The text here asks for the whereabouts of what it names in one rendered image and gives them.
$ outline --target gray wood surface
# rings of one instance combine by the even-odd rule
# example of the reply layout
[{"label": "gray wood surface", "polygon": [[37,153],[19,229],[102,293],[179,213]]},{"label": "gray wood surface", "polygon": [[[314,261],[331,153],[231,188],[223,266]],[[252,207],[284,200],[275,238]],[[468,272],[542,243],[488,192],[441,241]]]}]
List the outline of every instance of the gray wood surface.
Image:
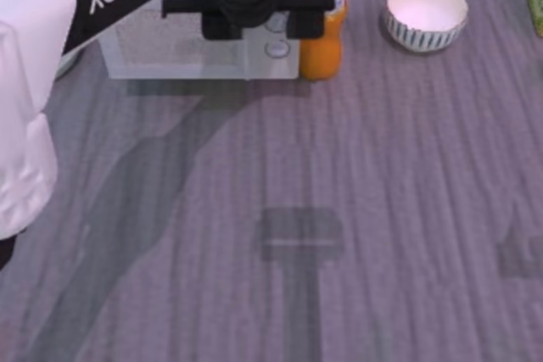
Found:
[{"label": "gray wood surface", "polygon": [[53,90],[51,203],[0,275],[5,362],[541,362],[543,41],[468,0],[442,53],[350,0],[328,82]]}]

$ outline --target bowl rim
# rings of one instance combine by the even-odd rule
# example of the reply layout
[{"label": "bowl rim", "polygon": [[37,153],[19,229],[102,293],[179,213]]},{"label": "bowl rim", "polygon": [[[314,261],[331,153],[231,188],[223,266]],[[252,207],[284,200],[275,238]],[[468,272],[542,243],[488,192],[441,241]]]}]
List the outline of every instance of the bowl rim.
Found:
[{"label": "bowl rim", "polygon": [[422,32],[422,33],[446,33],[446,32],[449,32],[449,31],[453,31],[453,30],[462,28],[466,24],[467,17],[469,15],[469,3],[467,2],[467,0],[462,0],[462,1],[464,2],[464,5],[465,5],[466,9],[465,9],[465,11],[463,13],[463,17],[462,17],[461,21],[459,23],[453,25],[450,28],[439,30],[439,31],[418,29],[417,27],[414,27],[412,25],[407,24],[404,21],[401,21],[401,19],[398,19],[398,17],[392,12],[392,10],[390,8],[390,3],[389,3],[390,0],[386,1],[386,10],[398,23],[404,25],[405,27],[407,27],[411,31],[418,31],[418,32]]}]

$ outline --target white bowl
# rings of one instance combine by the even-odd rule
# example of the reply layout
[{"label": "white bowl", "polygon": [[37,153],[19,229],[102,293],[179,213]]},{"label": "white bowl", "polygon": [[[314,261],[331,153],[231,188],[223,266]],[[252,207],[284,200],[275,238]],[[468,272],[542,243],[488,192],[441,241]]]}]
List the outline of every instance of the white bowl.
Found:
[{"label": "white bowl", "polygon": [[384,23],[400,45],[417,52],[449,46],[467,22],[466,0],[387,0]]}]

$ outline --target bottle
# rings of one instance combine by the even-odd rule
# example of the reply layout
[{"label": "bottle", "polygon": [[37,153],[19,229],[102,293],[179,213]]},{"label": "bottle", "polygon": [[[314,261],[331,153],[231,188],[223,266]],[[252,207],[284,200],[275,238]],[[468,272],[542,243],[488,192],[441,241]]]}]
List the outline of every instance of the bottle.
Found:
[{"label": "bottle", "polygon": [[347,0],[336,0],[333,11],[326,13],[324,36],[301,40],[299,72],[310,81],[325,80],[337,74],[343,56],[341,28],[347,15]]},{"label": "bottle", "polygon": [[528,0],[528,2],[535,32],[538,36],[543,37],[543,0]]}]

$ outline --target orange bottle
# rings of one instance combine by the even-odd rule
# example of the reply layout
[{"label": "orange bottle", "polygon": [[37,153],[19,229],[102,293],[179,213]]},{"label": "orange bottle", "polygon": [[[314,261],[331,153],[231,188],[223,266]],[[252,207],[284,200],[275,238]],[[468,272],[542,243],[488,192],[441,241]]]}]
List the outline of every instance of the orange bottle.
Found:
[{"label": "orange bottle", "polygon": [[307,80],[325,80],[335,76],[341,65],[343,46],[341,28],[347,15],[347,0],[336,0],[333,11],[327,12],[324,36],[301,40],[299,72]]}]

